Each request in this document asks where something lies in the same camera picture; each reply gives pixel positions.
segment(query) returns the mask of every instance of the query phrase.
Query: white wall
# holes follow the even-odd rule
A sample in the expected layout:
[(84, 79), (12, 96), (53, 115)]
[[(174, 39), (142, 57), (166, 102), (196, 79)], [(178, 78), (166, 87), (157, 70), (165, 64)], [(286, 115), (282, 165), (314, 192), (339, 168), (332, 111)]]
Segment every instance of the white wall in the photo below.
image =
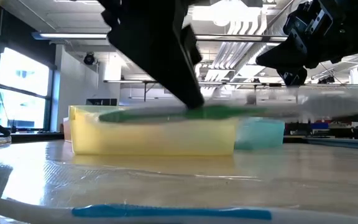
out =
[(106, 66), (101, 64), (98, 73), (71, 56), (58, 45), (56, 50), (55, 79), (53, 83), (53, 100), (51, 130), (58, 131), (63, 118), (68, 116), (70, 105), (84, 105), (89, 98), (119, 99), (120, 84), (104, 83)]
[(123, 88), (120, 93), (120, 105), (122, 106), (142, 106), (142, 105), (183, 105), (172, 94), (164, 93), (164, 89), (150, 89), (146, 97), (158, 97), (158, 99), (131, 99), (130, 97), (144, 97), (143, 88)]

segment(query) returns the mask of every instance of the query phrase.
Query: translucent plastic box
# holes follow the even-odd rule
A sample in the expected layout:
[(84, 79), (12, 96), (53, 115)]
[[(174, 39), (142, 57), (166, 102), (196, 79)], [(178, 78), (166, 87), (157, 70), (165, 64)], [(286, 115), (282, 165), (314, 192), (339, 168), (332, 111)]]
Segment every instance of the translucent plastic box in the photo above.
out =
[(75, 154), (223, 156), (231, 155), (238, 119), (162, 124), (100, 123), (93, 114), (116, 106), (70, 106)]
[(283, 121), (262, 118), (244, 118), (239, 122), (236, 149), (267, 149), (283, 144)]

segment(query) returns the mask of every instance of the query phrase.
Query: ceiling light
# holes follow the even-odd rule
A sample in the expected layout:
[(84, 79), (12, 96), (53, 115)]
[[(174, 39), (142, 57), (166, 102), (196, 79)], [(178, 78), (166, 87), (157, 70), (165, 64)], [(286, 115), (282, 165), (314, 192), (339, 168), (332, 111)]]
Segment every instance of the ceiling light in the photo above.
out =
[(223, 82), (198, 82), (199, 84), (202, 85), (222, 85)]
[(276, 46), (279, 46), (280, 43), (266, 43), (266, 45), (267, 45), (268, 47), (276, 47)]
[(33, 33), (33, 37), (37, 39), (37, 34), (40, 39), (103, 39), (107, 38), (106, 34), (70, 34), (70, 33)]
[[(33, 32), (35, 40), (106, 40), (107, 34), (87, 34), (87, 33), (39, 33)], [(281, 43), (287, 37), (271, 35), (219, 35), (219, 34), (196, 34), (197, 41), (218, 41), (218, 42), (270, 42)]]
[(97, 0), (55, 0), (55, 2), (83, 3), (83, 4), (99, 4)]
[(106, 83), (144, 83), (142, 80), (105, 80)]
[(240, 0), (222, 0), (212, 6), (194, 6), (191, 16), (194, 21), (213, 21), (217, 26), (226, 26), (230, 21), (251, 21), (261, 10), (248, 7)]

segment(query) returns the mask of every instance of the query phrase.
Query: desk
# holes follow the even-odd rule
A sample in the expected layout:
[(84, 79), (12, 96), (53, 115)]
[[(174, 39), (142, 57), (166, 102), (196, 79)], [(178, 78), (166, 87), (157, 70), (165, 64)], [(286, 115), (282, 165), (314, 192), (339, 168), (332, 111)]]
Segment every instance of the desk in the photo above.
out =
[(329, 128), (314, 129), (313, 131), (327, 131), (327, 135), (335, 136), (335, 138), (358, 139), (358, 128)]
[(4, 197), (36, 205), (252, 206), (358, 215), (357, 149), (284, 144), (233, 157), (101, 157), (74, 156), (70, 143), (51, 141), (0, 148), (0, 163), (14, 168)]

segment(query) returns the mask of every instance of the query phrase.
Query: teal container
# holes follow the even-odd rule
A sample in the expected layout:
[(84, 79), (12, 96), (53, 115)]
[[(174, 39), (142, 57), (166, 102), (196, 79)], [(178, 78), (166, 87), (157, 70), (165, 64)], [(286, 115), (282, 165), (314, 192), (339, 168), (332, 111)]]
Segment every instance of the teal container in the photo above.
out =
[(244, 118), (239, 122), (234, 149), (253, 150), (281, 147), (284, 138), (283, 121), (265, 118)]

